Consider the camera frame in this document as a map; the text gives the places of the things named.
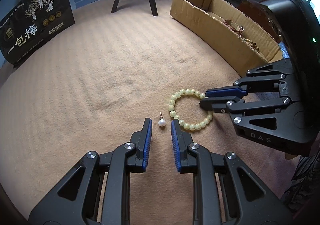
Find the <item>pearl earring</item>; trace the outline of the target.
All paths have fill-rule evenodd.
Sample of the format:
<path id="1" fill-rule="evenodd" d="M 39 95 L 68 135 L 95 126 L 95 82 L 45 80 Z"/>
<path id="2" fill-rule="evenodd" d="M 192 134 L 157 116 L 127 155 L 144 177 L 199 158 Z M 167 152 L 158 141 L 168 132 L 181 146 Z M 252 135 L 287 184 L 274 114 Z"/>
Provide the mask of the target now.
<path id="1" fill-rule="evenodd" d="M 159 125 L 159 127 L 163 128 L 163 127 L 166 126 L 166 124 L 167 124 L 167 123 L 166 123 L 166 121 L 164 120 L 162 113 L 160 112 L 160 113 L 159 113 L 158 125 Z"/>

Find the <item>brown wooden bead mala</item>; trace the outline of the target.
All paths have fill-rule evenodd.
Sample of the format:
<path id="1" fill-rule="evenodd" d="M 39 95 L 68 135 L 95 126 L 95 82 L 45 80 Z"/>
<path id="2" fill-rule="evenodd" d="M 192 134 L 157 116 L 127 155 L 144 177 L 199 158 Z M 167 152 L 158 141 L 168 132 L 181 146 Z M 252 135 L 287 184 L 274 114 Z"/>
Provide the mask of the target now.
<path id="1" fill-rule="evenodd" d="M 252 49 L 254 49 L 256 52 L 260 52 L 260 51 L 259 51 L 259 47 L 258 47 L 258 45 L 256 44 L 256 42 L 252 41 L 251 39 L 244 38 L 244 37 L 242 37 L 242 39 L 243 39 Z"/>

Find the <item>red leather strap watch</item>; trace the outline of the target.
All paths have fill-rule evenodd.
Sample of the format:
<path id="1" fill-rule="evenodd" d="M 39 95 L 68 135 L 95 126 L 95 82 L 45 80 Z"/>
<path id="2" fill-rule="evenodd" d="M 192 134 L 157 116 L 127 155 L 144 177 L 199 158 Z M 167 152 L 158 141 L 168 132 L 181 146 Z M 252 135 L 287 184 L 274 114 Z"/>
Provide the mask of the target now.
<path id="1" fill-rule="evenodd" d="M 226 19 L 223 21 L 223 23 L 229 27 L 234 33 L 236 33 L 240 38 L 244 37 L 244 27 L 242 25 L 237 24 L 236 22 Z"/>

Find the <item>cardboard box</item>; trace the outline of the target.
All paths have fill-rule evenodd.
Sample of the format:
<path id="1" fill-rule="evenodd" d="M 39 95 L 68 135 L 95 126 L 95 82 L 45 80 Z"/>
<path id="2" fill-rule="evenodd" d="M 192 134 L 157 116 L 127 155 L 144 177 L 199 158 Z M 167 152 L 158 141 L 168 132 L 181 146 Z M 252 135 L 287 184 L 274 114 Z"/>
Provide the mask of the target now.
<path id="1" fill-rule="evenodd" d="M 170 15 L 240 76 L 283 58 L 277 41 L 262 26 L 224 0 L 172 0 Z"/>

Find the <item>black gift box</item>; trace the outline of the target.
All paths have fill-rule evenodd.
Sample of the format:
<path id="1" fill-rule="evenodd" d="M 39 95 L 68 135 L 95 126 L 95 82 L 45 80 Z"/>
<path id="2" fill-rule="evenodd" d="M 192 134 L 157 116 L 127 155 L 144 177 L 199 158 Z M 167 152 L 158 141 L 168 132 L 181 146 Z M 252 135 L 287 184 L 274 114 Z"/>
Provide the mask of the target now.
<path id="1" fill-rule="evenodd" d="M 20 65 L 74 23 L 69 0 L 21 0 L 1 20 L 1 53 Z"/>

